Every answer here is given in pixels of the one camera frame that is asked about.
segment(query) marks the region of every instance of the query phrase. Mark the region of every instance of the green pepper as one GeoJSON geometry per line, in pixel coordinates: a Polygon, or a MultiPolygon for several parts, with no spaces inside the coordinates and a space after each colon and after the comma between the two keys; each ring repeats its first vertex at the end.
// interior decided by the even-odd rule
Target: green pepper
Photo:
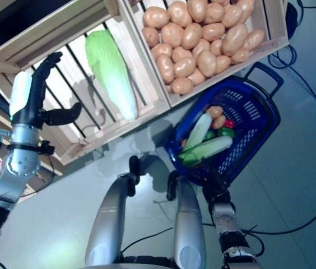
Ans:
{"type": "Polygon", "coordinates": [[[204,136],[203,141],[213,139],[214,137],[215,137],[215,133],[213,131],[207,131],[207,133],[204,136]]]}
{"type": "Polygon", "coordinates": [[[218,135],[219,136],[229,136],[231,138],[234,138],[235,132],[233,129],[227,128],[227,127],[221,127],[218,130],[218,135]]]}

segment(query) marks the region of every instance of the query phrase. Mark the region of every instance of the potato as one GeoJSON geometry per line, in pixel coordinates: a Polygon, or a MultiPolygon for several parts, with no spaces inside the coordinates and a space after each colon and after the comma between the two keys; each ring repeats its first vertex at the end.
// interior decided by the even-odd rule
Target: potato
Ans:
{"type": "Polygon", "coordinates": [[[145,27],[161,29],[168,22],[168,12],[160,7],[149,7],[143,15],[143,24],[145,27]]]}
{"type": "Polygon", "coordinates": [[[221,55],[221,44],[222,44],[221,39],[214,40],[210,44],[210,51],[215,55],[215,56],[220,56],[221,55]]]}
{"type": "Polygon", "coordinates": [[[198,68],[194,70],[194,72],[188,77],[193,82],[194,86],[197,86],[204,82],[205,76],[199,71],[198,68]]]}
{"type": "Polygon", "coordinates": [[[216,72],[216,57],[209,50],[203,50],[197,57],[197,65],[204,76],[212,77],[216,72]]]}
{"type": "Polygon", "coordinates": [[[202,38],[203,29],[199,24],[193,23],[188,25],[183,34],[182,47],[184,49],[192,49],[202,38]]]}
{"type": "Polygon", "coordinates": [[[173,49],[171,56],[173,62],[176,63],[185,57],[193,57],[193,54],[189,50],[183,49],[182,47],[176,47],[173,49]]]}
{"type": "Polygon", "coordinates": [[[188,11],[195,22],[204,21],[207,9],[207,0],[188,0],[188,11]]]}
{"type": "Polygon", "coordinates": [[[225,9],[219,3],[208,4],[207,15],[205,17],[205,24],[213,24],[215,22],[221,22],[224,18],[225,9]]]}
{"type": "Polygon", "coordinates": [[[143,37],[147,41],[148,47],[152,48],[159,43],[159,34],[155,28],[144,27],[142,32],[143,37]]]}
{"type": "Polygon", "coordinates": [[[156,64],[160,74],[162,75],[163,81],[166,84],[171,83],[174,80],[174,64],[170,57],[166,54],[161,54],[158,56],[156,64]]]}
{"type": "Polygon", "coordinates": [[[170,58],[172,56],[173,48],[169,44],[161,43],[151,49],[153,59],[156,60],[160,54],[167,54],[170,58]]]}
{"type": "Polygon", "coordinates": [[[196,69],[197,62],[194,58],[185,57],[174,65],[175,77],[188,77],[196,69]]]}
{"type": "Polygon", "coordinates": [[[243,10],[240,6],[232,4],[230,7],[226,8],[224,19],[221,23],[225,28],[231,28],[238,24],[243,15],[243,10]]]}
{"type": "Polygon", "coordinates": [[[190,93],[194,86],[193,82],[186,77],[176,78],[170,85],[171,91],[175,94],[188,94],[190,93]]]}
{"type": "Polygon", "coordinates": [[[221,23],[216,23],[216,24],[208,24],[203,27],[203,35],[202,37],[209,41],[212,42],[214,40],[217,40],[223,36],[225,32],[225,28],[223,24],[221,23]]]}
{"type": "Polygon", "coordinates": [[[226,121],[226,117],[224,115],[217,117],[214,121],[213,121],[213,129],[217,130],[221,127],[223,127],[224,123],[226,121]]]}
{"type": "Polygon", "coordinates": [[[250,51],[246,49],[239,49],[233,56],[231,56],[231,63],[238,64],[243,63],[249,59],[250,51]]]}
{"type": "Polygon", "coordinates": [[[229,29],[223,43],[221,44],[221,51],[227,56],[233,56],[238,49],[244,44],[245,38],[248,36],[248,28],[244,24],[235,25],[229,29]]]}
{"type": "Polygon", "coordinates": [[[243,15],[241,16],[239,23],[244,24],[248,17],[253,13],[254,11],[254,4],[255,0],[239,0],[238,3],[236,3],[237,6],[243,10],[243,15]]]}
{"type": "Polygon", "coordinates": [[[198,45],[195,46],[195,48],[192,50],[193,58],[197,58],[199,53],[203,50],[209,50],[210,44],[207,40],[201,39],[198,43],[198,45]]]}
{"type": "Polygon", "coordinates": [[[170,21],[178,24],[179,26],[185,28],[192,24],[193,20],[188,12],[187,4],[182,1],[174,1],[168,7],[168,14],[170,16],[170,21]]]}
{"type": "Polygon", "coordinates": [[[219,74],[223,71],[225,71],[229,65],[231,64],[231,59],[230,57],[226,55],[218,56],[216,57],[216,72],[215,74],[219,74]]]}
{"type": "Polygon", "coordinates": [[[265,31],[256,29],[252,31],[244,40],[243,49],[252,51],[255,49],[265,38],[265,31]]]}
{"type": "Polygon", "coordinates": [[[221,106],[211,106],[206,111],[213,119],[223,115],[223,108],[221,106]]]}
{"type": "Polygon", "coordinates": [[[184,29],[178,24],[168,24],[162,28],[162,42],[176,48],[181,45],[183,34],[184,29]]]}
{"type": "Polygon", "coordinates": [[[212,3],[219,3],[222,6],[226,6],[230,3],[230,0],[211,0],[212,3]]]}

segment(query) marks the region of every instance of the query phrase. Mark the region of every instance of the cherry tomato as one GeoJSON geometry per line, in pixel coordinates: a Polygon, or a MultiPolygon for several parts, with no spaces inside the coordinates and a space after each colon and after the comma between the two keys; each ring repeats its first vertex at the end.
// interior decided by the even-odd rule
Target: cherry tomato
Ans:
{"type": "Polygon", "coordinates": [[[230,129],[234,129],[235,126],[235,122],[231,119],[227,119],[223,125],[224,127],[230,128],[230,129]]]}

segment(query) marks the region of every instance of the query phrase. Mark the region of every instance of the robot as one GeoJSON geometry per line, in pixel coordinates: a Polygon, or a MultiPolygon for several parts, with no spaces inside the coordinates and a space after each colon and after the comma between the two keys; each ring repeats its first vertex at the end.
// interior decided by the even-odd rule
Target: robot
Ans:
{"type": "MultiPolygon", "coordinates": [[[[39,145],[39,133],[43,124],[68,124],[80,115],[80,103],[70,109],[43,109],[45,80],[61,56],[60,52],[49,55],[32,76],[20,72],[15,77],[10,103],[12,131],[0,129],[0,148],[4,136],[11,141],[8,146],[10,153],[3,159],[0,172],[0,230],[25,190],[26,183],[40,169],[39,154],[51,155],[54,152],[49,141],[39,145]]],[[[205,268],[206,250],[201,211],[191,184],[176,171],[169,175],[167,190],[168,200],[178,200],[172,257],[122,255],[120,248],[126,198],[135,195],[135,186],[139,182],[140,161],[138,157],[132,156],[129,172],[117,176],[98,210],[86,250],[85,268],[205,268]]],[[[206,178],[203,193],[221,246],[224,259],[221,268],[261,269],[239,227],[229,191],[220,183],[216,171],[212,171],[206,178]]]]}

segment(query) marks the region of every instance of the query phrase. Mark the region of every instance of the wooden crate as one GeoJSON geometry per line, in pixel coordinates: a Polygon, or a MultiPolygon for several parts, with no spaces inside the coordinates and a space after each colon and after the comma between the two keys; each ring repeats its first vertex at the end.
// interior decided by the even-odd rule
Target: wooden crate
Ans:
{"type": "Polygon", "coordinates": [[[128,1],[118,1],[120,16],[111,17],[105,2],[73,0],[0,47],[0,93],[10,101],[15,75],[33,72],[50,53],[63,57],[47,79],[44,109],[69,108],[83,103],[77,121],[66,126],[44,126],[41,136],[55,146],[64,165],[167,111],[169,105],[153,66],[127,16],[128,1]],[[131,76],[138,119],[128,123],[93,79],[85,54],[87,34],[108,29],[131,76]]]}
{"type": "MultiPolygon", "coordinates": [[[[142,0],[141,4],[135,6],[132,13],[132,18],[136,25],[136,28],[140,30],[143,29],[143,8],[158,6],[166,9],[166,6],[169,6],[172,2],[174,2],[174,0],[142,0]]],[[[246,62],[231,66],[219,75],[209,78],[204,83],[195,87],[190,94],[180,96],[178,94],[168,93],[167,91],[165,91],[170,106],[174,107],[184,102],[185,100],[191,98],[192,96],[205,90],[206,88],[214,85],[215,83],[227,78],[228,76],[231,76],[232,74],[243,69],[244,67],[247,67],[252,63],[260,60],[261,58],[287,46],[289,44],[289,41],[287,38],[285,25],[286,10],[284,9],[284,6],[286,4],[287,0],[256,0],[254,12],[251,15],[251,17],[247,20],[246,25],[249,29],[249,32],[253,29],[264,29],[266,32],[265,41],[254,50],[253,55],[250,56],[250,58],[246,62]]],[[[145,49],[149,50],[147,44],[144,43],[144,45],[145,49]]],[[[159,71],[151,55],[150,58],[151,63],[155,68],[156,75],[160,78],[161,87],[166,87],[163,83],[163,80],[159,74],[159,71]]]]}

